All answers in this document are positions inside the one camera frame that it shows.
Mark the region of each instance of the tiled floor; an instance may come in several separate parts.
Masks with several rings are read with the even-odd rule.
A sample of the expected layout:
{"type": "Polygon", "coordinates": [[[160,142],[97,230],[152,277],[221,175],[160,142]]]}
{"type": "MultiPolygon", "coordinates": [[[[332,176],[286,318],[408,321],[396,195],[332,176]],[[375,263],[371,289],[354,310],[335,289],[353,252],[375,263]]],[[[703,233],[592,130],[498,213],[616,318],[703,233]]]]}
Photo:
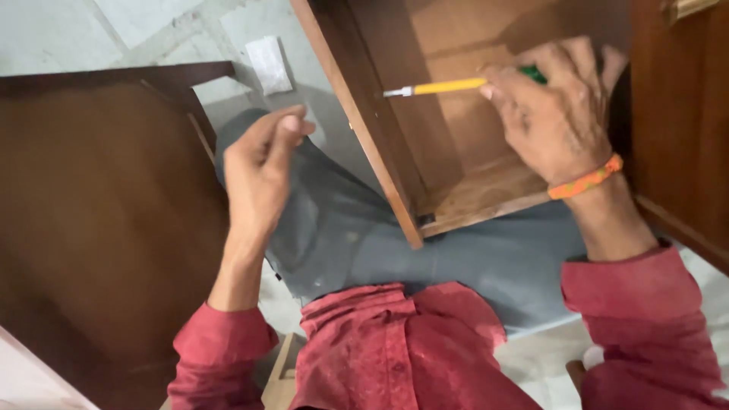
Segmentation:
{"type": "MultiPolygon", "coordinates": [[[[224,78],[195,89],[214,127],[249,107],[307,104],[319,125],[315,144],[380,189],[289,0],[0,0],[0,75],[221,59],[235,63],[239,81],[224,78]],[[257,91],[245,44],[266,35],[281,40],[293,93],[266,98],[257,91]]],[[[704,292],[712,340],[729,376],[729,280],[691,251],[682,256],[704,292]]],[[[268,265],[260,307],[280,333],[301,332],[298,302],[268,265]]],[[[589,345],[584,326],[573,322],[511,341],[497,357],[545,409],[578,409],[564,363],[589,345]]]]}

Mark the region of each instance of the grey trousers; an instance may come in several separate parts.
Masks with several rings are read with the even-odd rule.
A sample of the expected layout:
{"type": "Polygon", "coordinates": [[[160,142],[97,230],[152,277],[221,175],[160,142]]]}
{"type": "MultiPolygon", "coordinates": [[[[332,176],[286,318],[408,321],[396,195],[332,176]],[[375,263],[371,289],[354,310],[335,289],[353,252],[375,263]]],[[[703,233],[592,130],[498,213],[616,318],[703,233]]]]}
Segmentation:
{"type": "MultiPolygon", "coordinates": [[[[223,151],[265,114],[246,110],[219,130],[215,159],[223,186],[223,151]]],[[[564,307],[560,269],[584,254],[561,201],[460,228],[412,250],[388,202],[308,138],[294,152],[291,196],[266,250],[304,303],[358,285],[403,282],[412,293],[457,281],[491,304],[510,337],[577,316],[564,307]]]]}

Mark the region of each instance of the right hand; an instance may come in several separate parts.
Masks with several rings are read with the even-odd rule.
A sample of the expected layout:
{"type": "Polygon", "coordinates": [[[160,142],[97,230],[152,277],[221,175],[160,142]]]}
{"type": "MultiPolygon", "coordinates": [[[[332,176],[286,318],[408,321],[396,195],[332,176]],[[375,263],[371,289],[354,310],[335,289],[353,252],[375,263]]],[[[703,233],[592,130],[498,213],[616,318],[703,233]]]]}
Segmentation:
{"type": "Polygon", "coordinates": [[[603,166],[612,155],[607,138],[609,97],[627,58],[603,49],[598,75],[590,39],[577,37],[539,46],[516,64],[536,64],[547,77],[540,85],[513,67],[490,66],[481,93],[501,115],[506,140],[551,187],[603,166]]]}

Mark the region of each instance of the person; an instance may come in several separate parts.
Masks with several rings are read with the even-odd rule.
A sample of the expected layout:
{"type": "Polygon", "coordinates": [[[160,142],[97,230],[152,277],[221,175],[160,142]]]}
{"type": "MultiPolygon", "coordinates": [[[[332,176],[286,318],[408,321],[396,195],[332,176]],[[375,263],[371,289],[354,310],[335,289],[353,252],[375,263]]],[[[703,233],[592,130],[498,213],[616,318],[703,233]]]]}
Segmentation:
{"type": "MultiPolygon", "coordinates": [[[[482,88],[506,139],[551,187],[612,156],[606,111],[625,66],[603,50],[599,74],[589,39],[553,42],[516,58],[536,64],[539,85],[513,67],[490,66],[482,88]]],[[[250,375],[278,343],[257,308],[268,239],[286,204],[292,152],[313,131],[304,107],[260,118],[225,150],[230,232],[207,302],[176,337],[173,409],[261,409],[250,375]]],[[[583,375],[584,409],[726,409],[701,313],[701,293],[677,250],[658,241],[625,177],[564,200],[587,257],[562,268],[564,303],[597,348],[583,375]]],[[[302,310],[308,342],[297,359],[291,409],[538,409],[499,370],[505,342],[494,310],[456,282],[406,296],[400,283],[352,287],[302,310]]]]}

